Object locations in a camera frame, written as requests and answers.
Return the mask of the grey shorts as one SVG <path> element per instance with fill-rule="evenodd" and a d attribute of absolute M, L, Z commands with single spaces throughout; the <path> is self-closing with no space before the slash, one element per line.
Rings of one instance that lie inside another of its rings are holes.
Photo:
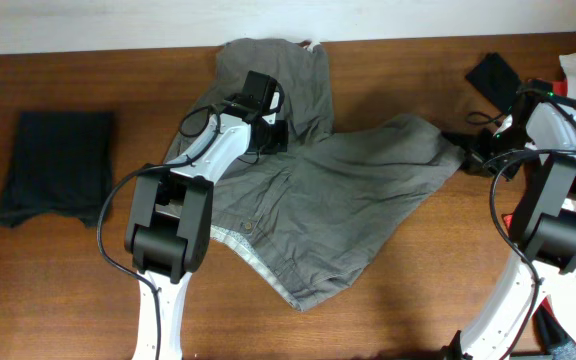
<path fill-rule="evenodd" d="M 464 155 L 411 114 L 373 129 L 335 132 L 328 57 L 320 45 L 232 41 L 218 53 L 215 81 L 199 104 L 238 91 L 252 70 L 277 79 L 285 91 L 280 115 L 289 145 L 228 168 L 215 186 L 211 235 L 293 308 L 306 311 L 350 287 Z"/>

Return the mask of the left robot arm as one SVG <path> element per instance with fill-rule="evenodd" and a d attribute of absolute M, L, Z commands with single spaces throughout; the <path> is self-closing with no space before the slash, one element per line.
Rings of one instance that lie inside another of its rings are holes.
<path fill-rule="evenodd" d="M 283 151 L 287 124 L 278 103 L 267 110 L 225 102 L 207 108 L 191 143 L 161 171 L 146 170 L 136 187 L 125 248 L 141 281 L 136 359 L 179 359 L 185 298 L 210 242 L 213 193 L 227 168 L 246 153 Z"/>

